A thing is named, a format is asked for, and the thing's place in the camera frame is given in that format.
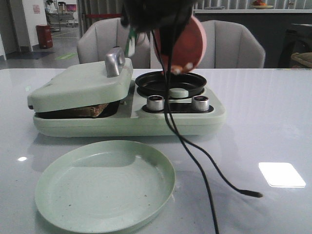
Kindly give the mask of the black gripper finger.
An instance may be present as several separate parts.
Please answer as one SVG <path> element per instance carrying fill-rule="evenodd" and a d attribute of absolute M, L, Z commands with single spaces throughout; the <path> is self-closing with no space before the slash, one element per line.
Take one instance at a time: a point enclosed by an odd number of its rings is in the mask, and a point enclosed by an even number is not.
<path fill-rule="evenodd" d="M 192 9 L 184 9 L 159 28 L 161 54 L 169 56 L 191 16 Z"/>

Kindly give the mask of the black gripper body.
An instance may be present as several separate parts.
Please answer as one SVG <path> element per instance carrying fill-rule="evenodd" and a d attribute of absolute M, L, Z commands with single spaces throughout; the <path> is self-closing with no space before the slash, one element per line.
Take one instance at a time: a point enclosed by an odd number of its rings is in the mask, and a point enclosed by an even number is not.
<path fill-rule="evenodd" d="M 137 32 L 184 24 L 192 15 L 195 0 L 125 0 L 121 25 Z"/>

